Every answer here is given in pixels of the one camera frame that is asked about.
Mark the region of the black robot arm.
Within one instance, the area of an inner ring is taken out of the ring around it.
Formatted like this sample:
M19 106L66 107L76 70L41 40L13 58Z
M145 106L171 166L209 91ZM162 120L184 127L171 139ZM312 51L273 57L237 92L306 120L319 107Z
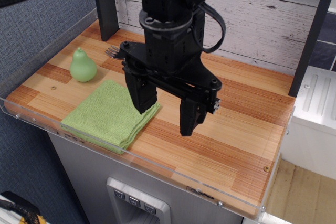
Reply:
M192 135L220 103L222 83L201 61L202 53L222 44L203 46L206 15L225 30L223 18L206 0L142 0L145 43L125 41L119 51L134 107L145 112L156 103L158 89L180 98L182 136Z

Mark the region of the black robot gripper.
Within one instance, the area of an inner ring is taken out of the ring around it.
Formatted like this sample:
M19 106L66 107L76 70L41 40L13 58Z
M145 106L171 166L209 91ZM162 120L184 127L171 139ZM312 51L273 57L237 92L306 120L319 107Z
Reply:
M219 108L217 93L222 83L202 63L204 11L161 21L145 11L139 14L145 43L125 41L125 81L140 114L157 102L157 88L181 99L180 133L191 136L206 113Z

